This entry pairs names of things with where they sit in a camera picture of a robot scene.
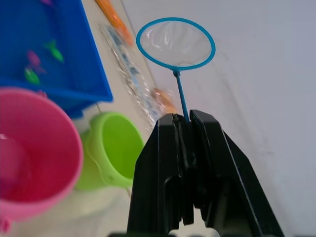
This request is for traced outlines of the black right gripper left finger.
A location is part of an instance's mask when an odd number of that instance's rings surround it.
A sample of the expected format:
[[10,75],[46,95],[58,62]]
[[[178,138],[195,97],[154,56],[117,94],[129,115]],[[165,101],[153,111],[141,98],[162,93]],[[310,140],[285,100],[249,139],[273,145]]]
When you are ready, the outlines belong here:
[[161,117],[140,153],[133,179],[128,233],[169,233],[194,222],[195,156],[191,125]]

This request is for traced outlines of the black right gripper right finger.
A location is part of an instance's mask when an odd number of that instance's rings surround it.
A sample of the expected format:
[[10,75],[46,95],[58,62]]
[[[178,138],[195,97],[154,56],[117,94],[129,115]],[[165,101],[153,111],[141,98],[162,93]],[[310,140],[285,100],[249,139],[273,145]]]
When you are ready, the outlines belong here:
[[201,211],[205,225],[221,237],[284,235],[247,156],[212,115],[190,111],[204,162],[209,204]]

